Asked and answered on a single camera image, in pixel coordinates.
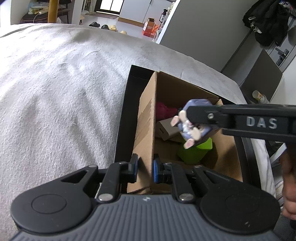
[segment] black jacket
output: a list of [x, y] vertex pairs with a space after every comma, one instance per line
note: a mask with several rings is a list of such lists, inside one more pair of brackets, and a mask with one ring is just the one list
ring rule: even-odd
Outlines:
[[288, 33], [289, 12], [280, 4], [280, 0], [259, 0], [244, 15], [245, 26], [251, 28], [252, 22], [262, 32], [255, 33], [256, 40], [263, 46], [273, 41], [279, 46]]

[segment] metal pivot screw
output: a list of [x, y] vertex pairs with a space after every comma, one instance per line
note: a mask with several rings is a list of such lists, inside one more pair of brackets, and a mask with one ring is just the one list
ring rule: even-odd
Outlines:
[[102, 202], [108, 202], [111, 201], [113, 199], [113, 195], [109, 194], [109, 193], [103, 193], [101, 195], [98, 196], [98, 199]]
[[209, 120], [213, 119], [213, 118], [214, 118], [214, 114], [213, 114], [213, 113], [208, 114], [207, 118], [208, 118]]
[[190, 193], [183, 193], [179, 196], [181, 201], [191, 201], [193, 200], [194, 196]]
[[151, 200], [151, 198], [150, 197], [144, 197], [144, 198], [142, 198], [142, 200], [145, 201], [145, 202], [148, 202], [148, 201]]

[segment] pink object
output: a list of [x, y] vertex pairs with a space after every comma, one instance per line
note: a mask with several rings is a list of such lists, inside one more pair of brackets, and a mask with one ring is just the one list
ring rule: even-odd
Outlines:
[[156, 102], [156, 121], [172, 118], [177, 115], [178, 109], [166, 107], [162, 102]]

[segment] cardboard flap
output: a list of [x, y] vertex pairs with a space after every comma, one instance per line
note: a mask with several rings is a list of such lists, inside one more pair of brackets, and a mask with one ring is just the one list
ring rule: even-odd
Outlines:
[[159, 72], [158, 76], [157, 101], [168, 107], [183, 108], [191, 99], [208, 99], [212, 104], [219, 100], [218, 96], [172, 75]]
[[222, 130], [219, 130], [211, 138], [213, 149], [205, 155], [201, 164], [242, 182], [242, 172], [234, 137], [225, 136], [222, 134]]
[[136, 183], [128, 184], [127, 192], [150, 186], [155, 129], [156, 82], [157, 73], [154, 72], [140, 97], [138, 124], [133, 147], [133, 153], [140, 157], [138, 177]]

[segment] bed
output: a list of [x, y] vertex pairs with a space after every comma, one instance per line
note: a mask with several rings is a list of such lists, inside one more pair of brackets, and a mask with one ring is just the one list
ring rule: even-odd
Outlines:
[[[89, 164], [113, 162], [131, 65], [163, 71], [236, 104], [238, 85], [191, 57], [93, 27], [20, 24], [0, 28], [0, 239], [21, 192]], [[261, 187], [275, 194], [262, 140], [251, 140]]]

